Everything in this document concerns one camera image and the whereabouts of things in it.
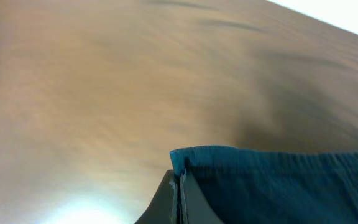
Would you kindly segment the navy blue shorts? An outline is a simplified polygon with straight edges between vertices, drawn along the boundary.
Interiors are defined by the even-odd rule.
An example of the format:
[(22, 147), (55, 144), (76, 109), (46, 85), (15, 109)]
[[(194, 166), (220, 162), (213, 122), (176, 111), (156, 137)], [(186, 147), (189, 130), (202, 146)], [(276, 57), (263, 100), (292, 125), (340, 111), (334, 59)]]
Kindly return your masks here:
[(170, 158), (224, 223), (358, 223), (358, 153), (198, 146)]

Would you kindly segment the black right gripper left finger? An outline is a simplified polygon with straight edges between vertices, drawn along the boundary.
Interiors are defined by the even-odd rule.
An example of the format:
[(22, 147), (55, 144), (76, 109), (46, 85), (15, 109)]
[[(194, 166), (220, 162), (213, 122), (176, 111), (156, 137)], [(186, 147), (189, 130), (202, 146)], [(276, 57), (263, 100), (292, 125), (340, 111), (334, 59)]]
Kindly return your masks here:
[(168, 170), (149, 206), (135, 224), (176, 224), (177, 193), (174, 171)]

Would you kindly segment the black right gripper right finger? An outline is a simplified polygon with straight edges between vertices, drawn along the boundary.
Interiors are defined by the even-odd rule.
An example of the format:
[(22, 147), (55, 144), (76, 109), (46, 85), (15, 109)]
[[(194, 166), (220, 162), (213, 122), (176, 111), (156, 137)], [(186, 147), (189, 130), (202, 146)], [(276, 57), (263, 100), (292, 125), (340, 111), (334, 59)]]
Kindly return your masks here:
[(223, 224), (187, 170), (180, 177), (180, 216), (183, 224)]

